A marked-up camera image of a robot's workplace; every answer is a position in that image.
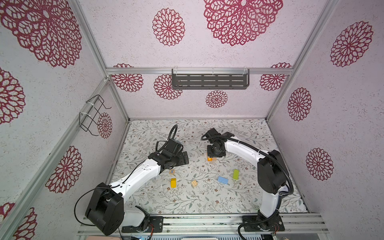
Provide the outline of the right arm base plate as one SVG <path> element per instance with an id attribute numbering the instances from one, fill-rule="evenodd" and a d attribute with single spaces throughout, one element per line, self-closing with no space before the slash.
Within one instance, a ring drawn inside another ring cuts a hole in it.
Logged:
<path id="1" fill-rule="evenodd" d="M 269 219 L 257 215 L 243 216 L 242 228 L 246 232 L 282 232 L 285 226 L 280 215 L 275 215 Z"/>

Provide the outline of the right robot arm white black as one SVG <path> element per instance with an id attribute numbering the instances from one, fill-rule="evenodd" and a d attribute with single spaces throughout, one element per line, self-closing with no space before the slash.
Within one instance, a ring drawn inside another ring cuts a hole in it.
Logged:
<path id="1" fill-rule="evenodd" d="M 258 218 L 262 223 L 271 221 L 279 213 L 282 199 L 294 193 L 289 171 L 279 151 L 262 151 L 226 132 L 208 130 L 202 141 L 209 141 L 207 154 L 210 158 L 221 158 L 226 153 L 235 154 L 256 167 L 257 180 L 263 190 L 263 198 Z"/>

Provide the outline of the green wood block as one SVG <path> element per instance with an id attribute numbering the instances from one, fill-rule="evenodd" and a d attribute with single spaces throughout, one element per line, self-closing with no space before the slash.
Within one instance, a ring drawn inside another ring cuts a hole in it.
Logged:
<path id="1" fill-rule="evenodd" d="M 235 169 L 234 172 L 233 172 L 233 179 L 234 180 L 238 180 L 239 176 L 240 176 L 240 171 Z"/>

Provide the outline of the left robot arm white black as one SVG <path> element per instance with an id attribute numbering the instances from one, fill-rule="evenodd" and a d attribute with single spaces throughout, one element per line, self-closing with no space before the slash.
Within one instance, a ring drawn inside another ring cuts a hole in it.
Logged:
<path id="1" fill-rule="evenodd" d="M 175 140 L 178 126 L 174 125 L 162 147 L 155 147 L 146 160 L 138 164 L 130 174 L 110 184 L 98 184 L 92 194 L 85 216 L 91 227 L 97 227 L 109 236 L 121 227 L 134 228 L 138 232 L 155 231 L 150 214 L 140 206 L 125 208 L 131 195 L 149 180 L 165 170 L 189 164 L 184 146 Z"/>

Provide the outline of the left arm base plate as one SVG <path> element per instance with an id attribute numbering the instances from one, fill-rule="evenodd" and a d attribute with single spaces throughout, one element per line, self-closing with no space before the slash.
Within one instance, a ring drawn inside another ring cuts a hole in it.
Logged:
<path id="1" fill-rule="evenodd" d="M 122 233 L 161 233 L 163 231 L 164 217 L 147 217 L 138 227 L 122 227 Z"/>

